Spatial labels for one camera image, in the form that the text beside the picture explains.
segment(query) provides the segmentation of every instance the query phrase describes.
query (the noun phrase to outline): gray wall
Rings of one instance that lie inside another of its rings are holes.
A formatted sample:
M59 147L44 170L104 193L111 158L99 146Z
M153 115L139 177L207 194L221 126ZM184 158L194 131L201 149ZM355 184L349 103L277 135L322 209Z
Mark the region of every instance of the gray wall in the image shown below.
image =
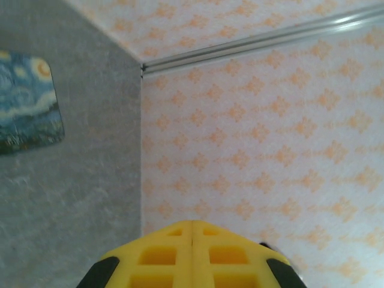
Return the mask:
M65 140L0 156L0 286L76 287L140 233L140 67L58 0L0 0L0 49L51 66Z

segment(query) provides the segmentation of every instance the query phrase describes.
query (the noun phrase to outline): painting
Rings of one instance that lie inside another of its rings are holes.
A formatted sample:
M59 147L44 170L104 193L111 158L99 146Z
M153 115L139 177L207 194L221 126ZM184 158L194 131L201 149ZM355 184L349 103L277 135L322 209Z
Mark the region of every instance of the painting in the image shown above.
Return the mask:
M0 154L51 145L63 138L47 62L0 50Z

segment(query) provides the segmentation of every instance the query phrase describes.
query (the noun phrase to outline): metal rail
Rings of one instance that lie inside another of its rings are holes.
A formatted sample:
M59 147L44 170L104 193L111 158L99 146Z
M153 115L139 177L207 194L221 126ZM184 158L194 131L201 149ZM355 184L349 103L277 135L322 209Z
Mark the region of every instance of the metal rail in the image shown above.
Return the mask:
M374 24L384 23L384 4L371 6L346 14L327 17L289 28L263 33L260 35L231 41L225 44L199 49L142 65L142 74L159 72L166 69L196 64L202 61L237 55L260 49L268 49L283 44L317 38L324 35L352 31Z

